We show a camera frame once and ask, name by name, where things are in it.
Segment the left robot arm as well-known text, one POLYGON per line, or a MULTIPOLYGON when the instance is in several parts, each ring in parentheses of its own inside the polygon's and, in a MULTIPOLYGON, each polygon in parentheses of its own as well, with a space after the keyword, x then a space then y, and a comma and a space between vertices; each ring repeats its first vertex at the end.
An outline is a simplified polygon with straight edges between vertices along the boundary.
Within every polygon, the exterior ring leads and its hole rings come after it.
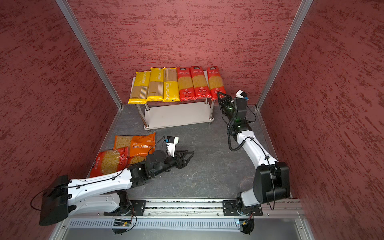
POLYGON ((145 185, 149 180, 188 165, 194 152, 176 151, 170 156, 157 150, 141 163, 121 171, 88 179, 69 180, 57 177, 41 191, 40 226, 59 223, 70 215, 102 211, 105 216, 135 216, 136 207, 128 199, 126 190, 145 185))

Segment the yellow spaghetti bag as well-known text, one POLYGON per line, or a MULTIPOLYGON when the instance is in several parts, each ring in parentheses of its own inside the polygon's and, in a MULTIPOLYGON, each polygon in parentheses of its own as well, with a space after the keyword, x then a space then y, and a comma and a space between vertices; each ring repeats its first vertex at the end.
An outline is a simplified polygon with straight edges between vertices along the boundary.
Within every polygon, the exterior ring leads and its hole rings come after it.
POLYGON ((148 102, 159 102, 164 100, 164 69, 151 68, 148 102))
POLYGON ((163 102, 180 102, 179 85, 176 68, 164 68, 163 102))
POLYGON ((150 71, 136 72, 136 78, 128 104, 143 105, 147 103, 150 76, 150 71))

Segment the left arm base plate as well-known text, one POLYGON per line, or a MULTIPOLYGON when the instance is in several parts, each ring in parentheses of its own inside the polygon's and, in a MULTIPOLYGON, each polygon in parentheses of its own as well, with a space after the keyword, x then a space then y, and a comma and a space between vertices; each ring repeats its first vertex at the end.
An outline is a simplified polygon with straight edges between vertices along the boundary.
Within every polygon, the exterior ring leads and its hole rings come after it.
POLYGON ((143 216, 147 201, 145 200, 128 200, 120 202, 119 207, 112 212, 104 212, 104 216, 143 216))

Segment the red macaroni bag small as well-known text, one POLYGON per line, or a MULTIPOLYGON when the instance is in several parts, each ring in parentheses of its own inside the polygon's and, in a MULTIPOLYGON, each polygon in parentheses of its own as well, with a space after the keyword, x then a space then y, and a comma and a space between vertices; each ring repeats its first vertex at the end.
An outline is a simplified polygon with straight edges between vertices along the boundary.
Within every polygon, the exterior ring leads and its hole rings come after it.
POLYGON ((99 153, 91 169, 90 178, 123 170, 128 164, 128 158, 128 147, 99 153))

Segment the clear labelled spaghetti bag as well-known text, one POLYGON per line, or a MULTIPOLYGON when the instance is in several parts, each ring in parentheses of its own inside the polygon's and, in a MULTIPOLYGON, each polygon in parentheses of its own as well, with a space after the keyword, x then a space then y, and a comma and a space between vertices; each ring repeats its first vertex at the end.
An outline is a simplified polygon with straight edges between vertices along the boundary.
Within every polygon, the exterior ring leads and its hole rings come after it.
POLYGON ((177 77, 180 100, 182 102, 195 101, 197 98, 190 69, 186 67, 177 67, 177 77))

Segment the red spaghetti bag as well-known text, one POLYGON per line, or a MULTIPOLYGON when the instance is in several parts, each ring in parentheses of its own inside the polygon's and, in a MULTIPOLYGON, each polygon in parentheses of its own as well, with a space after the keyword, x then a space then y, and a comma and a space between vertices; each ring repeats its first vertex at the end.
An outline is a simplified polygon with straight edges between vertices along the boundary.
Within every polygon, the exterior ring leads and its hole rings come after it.
POLYGON ((218 92, 221 92, 223 94, 227 93, 224 87, 222 76, 220 74, 220 70, 218 67, 208 67, 207 75, 212 100, 217 100, 218 92))
POLYGON ((204 71, 201 67, 190 67, 194 91, 197 99, 211 99, 212 95, 208 87, 204 71))

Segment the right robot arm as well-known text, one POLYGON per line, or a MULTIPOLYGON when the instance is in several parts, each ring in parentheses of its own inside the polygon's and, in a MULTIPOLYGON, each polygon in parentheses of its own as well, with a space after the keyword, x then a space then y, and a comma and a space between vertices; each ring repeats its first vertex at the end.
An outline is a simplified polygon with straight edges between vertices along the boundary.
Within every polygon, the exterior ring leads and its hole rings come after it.
POLYGON ((244 149, 256 169, 252 188, 237 196, 236 210, 248 213, 261 204, 289 198, 289 167, 272 157, 256 138, 250 126, 251 121, 246 117, 249 110, 247 94, 240 90, 236 97, 232 98, 228 94, 218 92, 217 98, 222 114, 229 120, 229 149, 232 152, 244 149))

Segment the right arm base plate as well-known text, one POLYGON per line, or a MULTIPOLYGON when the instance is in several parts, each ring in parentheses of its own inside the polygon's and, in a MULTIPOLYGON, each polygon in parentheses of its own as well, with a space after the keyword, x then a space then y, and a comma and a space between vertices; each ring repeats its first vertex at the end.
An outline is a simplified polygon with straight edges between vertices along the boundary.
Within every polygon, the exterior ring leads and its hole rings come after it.
POLYGON ((240 217, 260 217, 263 216, 263 210, 260 204, 245 206, 241 200, 224 200, 223 201, 224 216, 240 216, 240 217))

